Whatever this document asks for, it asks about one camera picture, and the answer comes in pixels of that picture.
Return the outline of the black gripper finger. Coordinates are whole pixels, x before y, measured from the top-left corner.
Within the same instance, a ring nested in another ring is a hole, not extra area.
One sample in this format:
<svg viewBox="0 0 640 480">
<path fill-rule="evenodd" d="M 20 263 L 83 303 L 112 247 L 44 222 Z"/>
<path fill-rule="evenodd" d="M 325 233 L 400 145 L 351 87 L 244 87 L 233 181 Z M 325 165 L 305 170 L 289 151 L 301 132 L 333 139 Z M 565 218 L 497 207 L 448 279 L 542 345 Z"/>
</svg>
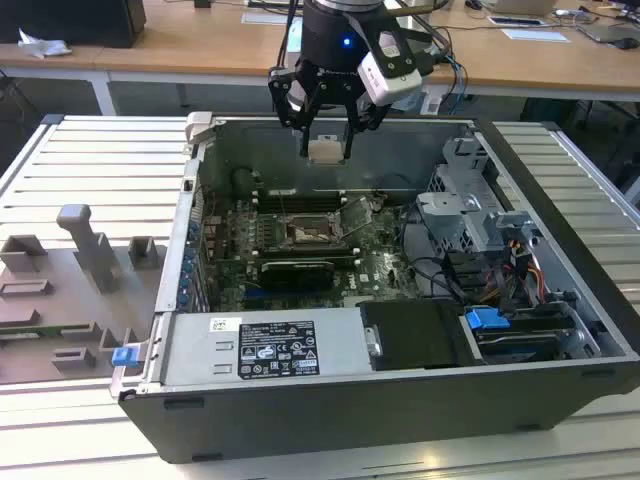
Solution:
<svg viewBox="0 0 640 480">
<path fill-rule="evenodd" d="M 298 111 L 291 106 L 288 95 L 294 83 L 303 89 L 302 105 Z M 324 82 L 317 75 L 306 75 L 304 69 L 296 72 L 282 66 L 275 66 L 268 73 L 268 88 L 275 112 L 283 127 L 302 133 L 300 155 L 309 155 L 310 129 L 322 106 Z"/>
<path fill-rule="evenodd" d="M 389 106 L 370 104 L 363 113 L 360 113 L 357 102 L 351 99 L 344 102 L 344 107 L 347 113 L 347 124 L 343 135 L 343 160 L 346 161 L 351 157 L 355 135 L 366 130 L 376 130 L 389 112 Z"/>
</svg>

